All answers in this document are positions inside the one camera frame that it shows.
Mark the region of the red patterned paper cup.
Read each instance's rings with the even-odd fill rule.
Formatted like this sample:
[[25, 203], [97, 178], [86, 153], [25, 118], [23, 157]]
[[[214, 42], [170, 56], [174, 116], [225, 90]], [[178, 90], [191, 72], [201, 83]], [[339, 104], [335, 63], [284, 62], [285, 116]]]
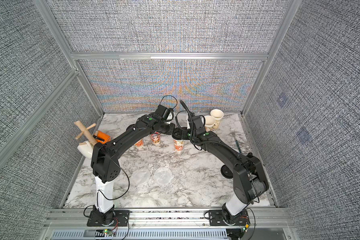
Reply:
[[150, 134], [150, 138], [154, 145], [158, 145], [161, 142], [161, 134], [160, 133]]

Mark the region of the yellow patterned paper cup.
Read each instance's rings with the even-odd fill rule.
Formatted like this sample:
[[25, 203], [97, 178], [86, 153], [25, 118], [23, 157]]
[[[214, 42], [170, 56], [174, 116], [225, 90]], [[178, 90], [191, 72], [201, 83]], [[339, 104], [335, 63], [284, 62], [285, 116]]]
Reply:
[[144, 139], [140, 139], [138, 142], [135, 143], [136, 149], [142, 149], [144, 147]]

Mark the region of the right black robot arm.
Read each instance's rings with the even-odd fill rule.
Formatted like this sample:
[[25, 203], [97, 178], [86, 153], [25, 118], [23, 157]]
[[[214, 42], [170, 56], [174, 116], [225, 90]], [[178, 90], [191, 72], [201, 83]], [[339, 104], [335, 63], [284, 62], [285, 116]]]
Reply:
[[222, 206], [222, 214], [226, 222], [243, 217], [243, 210], [269, 189], [261, 161], [252, 154], [237, 152], [216, 133], [207, 132], [200, 116], [188, 117], [188, 120], [190, 128], [176, 128], [173, 138], [189, 140], [224, 163], [232, 173], [234, 195]]

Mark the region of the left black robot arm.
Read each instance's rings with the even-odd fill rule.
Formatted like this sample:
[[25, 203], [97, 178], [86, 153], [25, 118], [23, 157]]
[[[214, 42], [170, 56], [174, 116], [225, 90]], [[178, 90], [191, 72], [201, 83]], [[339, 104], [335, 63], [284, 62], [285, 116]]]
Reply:
[[95, 210], [105, 214], [114, 207], [113, 183], [124, 170], [119, 158], [135, 143], [151, 134], [171, 135], [175, 126], [171, 123], [173, 117], [173, 113], [163, 117], [154, 113], [144, 115], [117, 138], [94, 146], [91, 167], [97, 190]]

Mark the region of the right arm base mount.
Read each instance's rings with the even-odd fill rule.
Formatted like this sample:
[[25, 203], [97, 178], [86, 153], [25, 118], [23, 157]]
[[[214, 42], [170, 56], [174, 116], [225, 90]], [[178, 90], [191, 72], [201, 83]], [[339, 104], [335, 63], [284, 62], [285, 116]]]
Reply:
[[246, 210], [242, 210], [236, 215], [231, 215], [228, 210], [209, 210], [206, 215], [210, 225], [214, 227], [221, 226], [239, 226], [248, 229], [251, 225], [250, 217]]

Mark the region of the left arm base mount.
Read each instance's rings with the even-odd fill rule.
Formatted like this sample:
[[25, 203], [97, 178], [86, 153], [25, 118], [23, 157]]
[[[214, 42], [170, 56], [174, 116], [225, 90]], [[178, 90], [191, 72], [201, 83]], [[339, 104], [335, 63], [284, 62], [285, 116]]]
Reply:
[[92, 210], [87, 221], [87, 227], [127, 227], [130, 218], [128, 210], [110, 210], [100, 213], [97, 209]]

